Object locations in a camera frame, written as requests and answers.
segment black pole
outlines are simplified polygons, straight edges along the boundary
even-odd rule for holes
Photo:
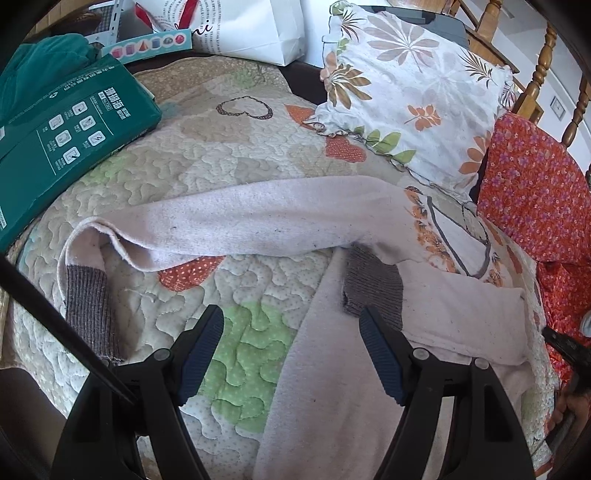
[[[131,405],[137,398],[68,325],[49,301],[0,254],[0,287],[33,315],[90,373]]]

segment green box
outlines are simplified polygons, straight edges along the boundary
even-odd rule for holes
[[[162,117],[107,55],[0,126],[0,252],[70,185]]]

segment white pillowcase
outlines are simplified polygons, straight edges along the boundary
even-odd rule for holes
[[[418,25],[348,2],[331,7],[321,79],[329,101],[308,120],[356,135],[460,201],[476,183],[509,67],[497,67]]]

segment white paper bag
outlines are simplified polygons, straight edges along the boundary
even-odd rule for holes
[[[305,53],[300,0],[138,0],[138,3],[155,31],[190,28],[193,48],[197,51],[281,66]]]

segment teal fabric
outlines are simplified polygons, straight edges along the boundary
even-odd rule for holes
[[[34,103],[65,77],[94,63],[97,53],[87,39],[76,33],[20,45],[0,75],[0,121],[17,108]]]

